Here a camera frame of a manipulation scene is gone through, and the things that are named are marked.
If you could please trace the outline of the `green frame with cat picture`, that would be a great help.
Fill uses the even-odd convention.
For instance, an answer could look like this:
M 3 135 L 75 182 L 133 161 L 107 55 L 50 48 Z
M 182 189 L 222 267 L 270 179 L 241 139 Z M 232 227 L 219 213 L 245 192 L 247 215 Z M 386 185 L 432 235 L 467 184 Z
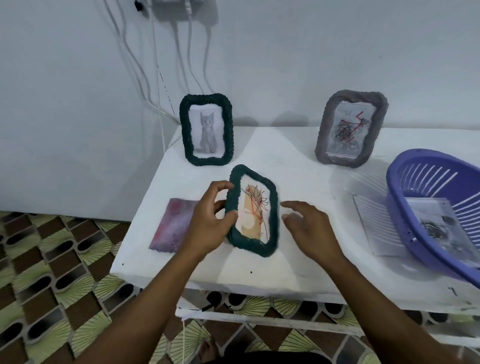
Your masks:
M 179 105 L 185 158 L 190 164 L 223 166 L 234 154 L 232 105 L 223 94 L 188 94 Z

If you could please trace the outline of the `person's right hand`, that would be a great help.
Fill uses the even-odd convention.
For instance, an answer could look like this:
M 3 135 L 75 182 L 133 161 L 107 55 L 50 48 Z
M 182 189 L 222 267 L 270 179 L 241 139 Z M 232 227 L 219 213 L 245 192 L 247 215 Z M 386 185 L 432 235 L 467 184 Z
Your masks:
M 342 264 L 346 257 L 334 234 L 328 215 L 315 206 L 302 201 L 283 201 L 281 207 L 293 210 L 292 213 L 302 215 L 306 227 L 304 229 L 288 229 L 298 248 L 323 269 Z

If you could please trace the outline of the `rose picture card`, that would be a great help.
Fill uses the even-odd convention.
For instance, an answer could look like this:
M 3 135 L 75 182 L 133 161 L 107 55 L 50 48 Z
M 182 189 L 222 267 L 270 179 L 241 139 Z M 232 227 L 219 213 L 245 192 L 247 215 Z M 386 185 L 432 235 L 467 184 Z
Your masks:
M 480 250 L 461 226 L 446 198 L 406 197 L 406 201 L 439 247 L 467 266 L 480 269 Z

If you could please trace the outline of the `green frame with flower picture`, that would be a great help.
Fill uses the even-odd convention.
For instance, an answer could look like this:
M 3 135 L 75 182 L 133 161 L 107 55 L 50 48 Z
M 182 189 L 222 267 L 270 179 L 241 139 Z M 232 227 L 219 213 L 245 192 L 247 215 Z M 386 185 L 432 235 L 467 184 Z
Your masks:
M 276 251 L 279 241 L 279 196 L 276 186 L 245 165 L 230 174 L 234 188 L 226 195 L 225 212 L 237 211 L 229 243 L 263 258 Z

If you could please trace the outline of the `person's right forearm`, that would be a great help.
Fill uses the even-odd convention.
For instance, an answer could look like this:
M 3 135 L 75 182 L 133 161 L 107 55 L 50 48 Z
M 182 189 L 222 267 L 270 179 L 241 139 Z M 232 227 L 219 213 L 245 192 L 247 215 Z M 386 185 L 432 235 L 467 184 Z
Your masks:
M 344 255 L 321 254 L 314 261 L 338 288 L 382 364 L 462 364 Z

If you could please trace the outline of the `person's left forearm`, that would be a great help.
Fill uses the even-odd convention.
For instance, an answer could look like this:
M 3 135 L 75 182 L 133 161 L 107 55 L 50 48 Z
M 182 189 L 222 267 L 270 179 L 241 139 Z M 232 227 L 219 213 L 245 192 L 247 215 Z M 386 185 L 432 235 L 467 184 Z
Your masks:
M 148 364 L 192 273 L 222 244 L 188 240 L 75 364 Z

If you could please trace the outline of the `grey frame with rose picture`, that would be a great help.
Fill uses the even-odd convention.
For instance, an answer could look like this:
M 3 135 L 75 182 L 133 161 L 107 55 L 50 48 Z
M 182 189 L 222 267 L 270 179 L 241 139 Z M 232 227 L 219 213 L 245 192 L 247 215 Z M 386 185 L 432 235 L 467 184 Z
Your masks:
M 380 92 L 340 90 L 327 101 L 315 146 L 324 165 L 356 169 L 374 149 L 389 104 Z

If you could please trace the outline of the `pink purple picture card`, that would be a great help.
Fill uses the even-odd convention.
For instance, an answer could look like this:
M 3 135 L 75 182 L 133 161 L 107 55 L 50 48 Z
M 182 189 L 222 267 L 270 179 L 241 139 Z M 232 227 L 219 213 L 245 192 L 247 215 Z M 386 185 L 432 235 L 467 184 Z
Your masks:
M 199 201 L 171 198 L 166 206 L 149 249 L 161 253 L 176 253 L 191 222 Z

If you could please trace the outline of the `purple plastic basket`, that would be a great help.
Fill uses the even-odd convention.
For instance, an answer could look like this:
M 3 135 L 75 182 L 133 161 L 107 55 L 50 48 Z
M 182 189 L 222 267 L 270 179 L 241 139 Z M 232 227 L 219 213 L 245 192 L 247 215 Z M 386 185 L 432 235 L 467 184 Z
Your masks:
M 386 173 L 386 205 L 407 250 L 429 269 L 480 289 L 480 268 L 453 258 L 421 226 L 407 197 L 446 198 L 463 229 L 480 250 L 480 168 L 430 149 L 400 153 Z

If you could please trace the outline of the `white paper sheet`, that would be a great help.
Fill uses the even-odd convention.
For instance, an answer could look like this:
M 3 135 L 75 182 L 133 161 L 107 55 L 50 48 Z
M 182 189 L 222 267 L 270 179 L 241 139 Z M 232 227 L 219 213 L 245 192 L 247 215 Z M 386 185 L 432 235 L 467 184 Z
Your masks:
M 354 194 L 352 198 L 373 255 L 409 258 L 410 254 L 393 225 L 387 207 L 359 194 Z

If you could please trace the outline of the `person's left hand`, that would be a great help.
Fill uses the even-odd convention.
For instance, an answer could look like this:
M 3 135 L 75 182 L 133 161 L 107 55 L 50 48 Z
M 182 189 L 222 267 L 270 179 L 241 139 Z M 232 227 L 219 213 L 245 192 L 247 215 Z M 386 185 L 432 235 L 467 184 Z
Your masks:
M 218 229 L 214 220 L 216 214 L 225 209 L 225 200 L 216 201 L 219 192 L 231 190 L 234 184 L 227 180 L 213 181 L 194 209 L 185 239 L 181 245 L 195 256 L 203 259 L 216 250 L 224 241 L 230 229 Z

